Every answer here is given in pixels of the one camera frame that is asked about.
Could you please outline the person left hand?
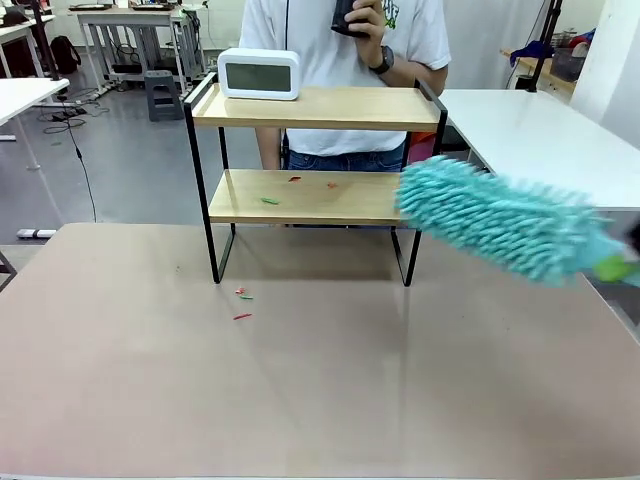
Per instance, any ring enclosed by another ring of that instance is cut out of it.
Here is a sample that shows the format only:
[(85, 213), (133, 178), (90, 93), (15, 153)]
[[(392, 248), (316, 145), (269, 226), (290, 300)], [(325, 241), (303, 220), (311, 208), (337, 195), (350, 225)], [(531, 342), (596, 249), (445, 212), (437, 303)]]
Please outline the person left hand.
[(376, 69), (383, 63), (382, 39), (386, 21), (381, 0), (359, 0), (352, 4), (352, 10), (344, 17), (352, 33), (362, 33), (356, 37), (356, 48), (361, 61), (369, 68)]

